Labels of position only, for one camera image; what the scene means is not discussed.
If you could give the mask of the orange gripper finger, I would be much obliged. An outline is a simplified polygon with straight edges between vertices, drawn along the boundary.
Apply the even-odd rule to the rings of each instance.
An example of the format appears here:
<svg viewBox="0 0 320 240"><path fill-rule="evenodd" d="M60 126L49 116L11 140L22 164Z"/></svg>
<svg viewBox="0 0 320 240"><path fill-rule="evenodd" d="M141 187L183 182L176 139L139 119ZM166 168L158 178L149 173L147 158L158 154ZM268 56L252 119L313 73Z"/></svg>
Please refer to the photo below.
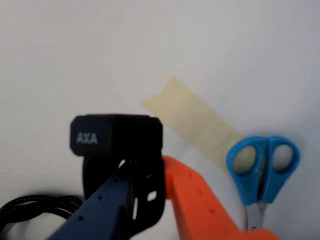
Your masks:
<svg viewBox="0 0 320 240"><path fill-rule="evenodd" d="M277 240L265 228L240 230L204 178L165 155L165 197L171 200L181 240Z"/></svg>

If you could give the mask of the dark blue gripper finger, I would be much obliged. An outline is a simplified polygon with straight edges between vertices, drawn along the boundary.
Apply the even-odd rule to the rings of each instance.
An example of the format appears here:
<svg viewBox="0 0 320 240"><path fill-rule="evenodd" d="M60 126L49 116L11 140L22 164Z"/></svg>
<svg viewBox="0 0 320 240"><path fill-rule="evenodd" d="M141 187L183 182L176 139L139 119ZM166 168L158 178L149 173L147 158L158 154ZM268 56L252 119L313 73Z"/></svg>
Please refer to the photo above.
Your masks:
<svg viewBox="0 0 320 240"><path fill-rule="evenodd" d="M129 240L135 196L131 168L124 163L49 240Z"/></svg>

